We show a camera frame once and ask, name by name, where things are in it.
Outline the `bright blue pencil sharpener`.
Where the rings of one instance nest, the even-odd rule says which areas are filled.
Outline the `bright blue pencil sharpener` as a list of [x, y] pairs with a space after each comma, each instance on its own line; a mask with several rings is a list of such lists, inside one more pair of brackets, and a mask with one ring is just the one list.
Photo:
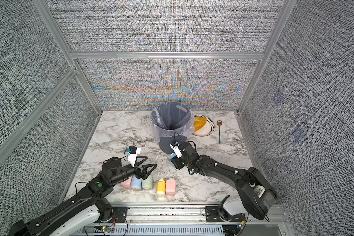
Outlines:
[[170, 155], [170, 162], [173, 168], [177, 169], [177, 164], [178, 164], [179, 158], [178, 156], [173, 152]]

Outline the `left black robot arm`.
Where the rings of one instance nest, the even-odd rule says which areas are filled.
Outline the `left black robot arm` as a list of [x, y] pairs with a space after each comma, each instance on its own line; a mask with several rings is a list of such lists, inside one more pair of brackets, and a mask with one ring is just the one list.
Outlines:
[[102, 170], [74, 196], [49, 212], [25, 223], [19, 220], [10, 230], [10, 236], [68, 236], [97, 220], [109, 221], [113, 217], [112, 205], [106, 199], [114, 186], [132, 176], [147, 179], [156, 164], [144, 164], [146, 156], [134, 165], [122, 165], [122, 160], [112, 157], [102, 165]]

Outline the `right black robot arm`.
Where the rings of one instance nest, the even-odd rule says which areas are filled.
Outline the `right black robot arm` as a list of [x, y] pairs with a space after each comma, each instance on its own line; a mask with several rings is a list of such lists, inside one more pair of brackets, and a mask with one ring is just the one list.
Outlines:
[[207, 155], [200, 155], [189, 142], [173, 141], [170, 148], [176, 156], [171, 162], [176, 169], [187, 167], [190, 175], [200, 174], [220, 180], [239, 194], [245, 210], [258, 220], [268, 220], [267, 214], [277, 199], [277, 192], [255, 167], [239, 169], [222, 164]]

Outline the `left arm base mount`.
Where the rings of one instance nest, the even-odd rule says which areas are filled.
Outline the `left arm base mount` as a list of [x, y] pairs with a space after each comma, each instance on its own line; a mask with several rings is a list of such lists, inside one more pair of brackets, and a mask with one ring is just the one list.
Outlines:
[[100, 223], [125, 223], [128, 207], [114, 206], [111, 209], [104, 210], [98, 219]]

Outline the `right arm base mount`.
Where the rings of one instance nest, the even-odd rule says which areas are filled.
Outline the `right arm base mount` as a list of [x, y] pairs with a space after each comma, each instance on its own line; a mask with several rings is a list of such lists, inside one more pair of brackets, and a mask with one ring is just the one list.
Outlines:
[[219, 206], [206, 206], [201, 211], [202, 216], [206, 218], [206, 221], [209, 223], [218, 223], [218, 222], [237, 222], [242, 223], [246, 222], [247, 216], [244, 213], [230, 215], [225, 211], [223, 207]]

